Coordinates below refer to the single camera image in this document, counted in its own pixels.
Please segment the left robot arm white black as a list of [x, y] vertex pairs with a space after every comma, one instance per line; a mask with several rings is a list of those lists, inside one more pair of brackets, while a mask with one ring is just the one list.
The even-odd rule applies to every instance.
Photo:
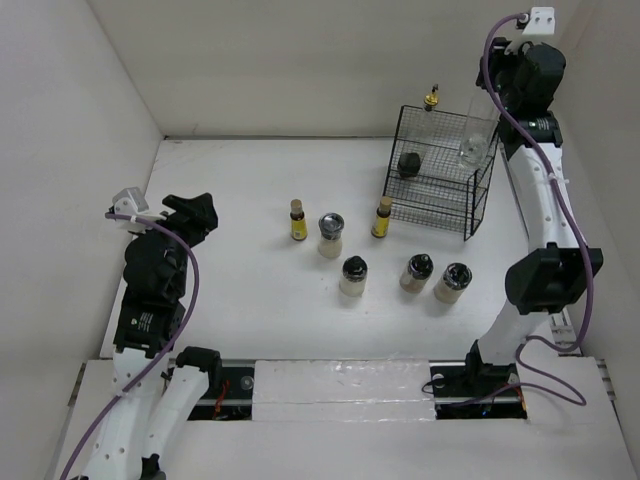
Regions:
[[165, 211], [154, 213], [139, 188], [126, 188], [105, 214], [134, 236], [113, 339], [113, 393], [74, 448], [64, 479], [84, 448], [91, 455], [81, 479], [165, 478], [168, 448], [198, 401], [222, 387], [219, 352], [187, 347], [169, 357], [195, 309], [181, 300], [199, 294], [193, 249], [218, 226], [213, 197], [168, 195], [162, 203]]

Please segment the dark sauce bottle gold spout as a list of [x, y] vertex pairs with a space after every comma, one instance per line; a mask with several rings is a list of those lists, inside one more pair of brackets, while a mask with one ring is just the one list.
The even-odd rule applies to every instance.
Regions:
[[425, 95], [421, 107], [405, 105], [401, 109], [398, 137], [405, 149], [399, 156], [397, 170], [402, 179], [415, 178], [421, 169], [422, 148], [432, 139], [435, 128], [433, 112], [439, 103], [439, 85]]

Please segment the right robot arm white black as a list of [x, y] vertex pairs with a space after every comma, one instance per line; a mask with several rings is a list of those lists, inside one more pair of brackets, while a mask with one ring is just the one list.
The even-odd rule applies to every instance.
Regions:
[[490, 329], [465, 358], [460, 384], [476, 402], [508, 389], [524, 346], [552, 315], [580, 298], [593, 299], [604, 263], [588, 247], [573, 217], [562, 168], [563, 137], [549, 107], [566, 68], [564, 55], [546, 44], [516, 46], [490, 40], [477, 86], [500, 112], [502, 144], [514, 196], [528, 237], [528, 253], [505, 276], [507, 300]]

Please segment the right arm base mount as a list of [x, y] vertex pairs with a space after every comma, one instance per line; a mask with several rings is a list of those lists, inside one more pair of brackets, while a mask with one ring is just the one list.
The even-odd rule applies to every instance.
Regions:
[[430, 379], [422, 392], [432, 396], [437, 420], [494, 420], [527, 418], [518, 388], [516, 367], [481, 367], [473, 371], [464, 361], [429, 363]]

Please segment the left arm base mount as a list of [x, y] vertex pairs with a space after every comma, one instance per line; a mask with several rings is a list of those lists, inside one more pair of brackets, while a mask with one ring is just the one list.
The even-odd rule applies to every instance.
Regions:
[[189, 421], [246, 421], [252, 418], [255, 366], [229, 364], [218, 388], [211, 387], [190, 413]]

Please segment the clear oil bottle gold spout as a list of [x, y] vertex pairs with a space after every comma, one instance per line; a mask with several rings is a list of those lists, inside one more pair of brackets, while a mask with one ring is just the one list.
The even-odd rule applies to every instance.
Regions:
[[459, 159], [469, 169], [479, 169], [489, 151], [498, 123], [499, 112], [490, 95], [478, 89], [467, 111], [459, 145]]

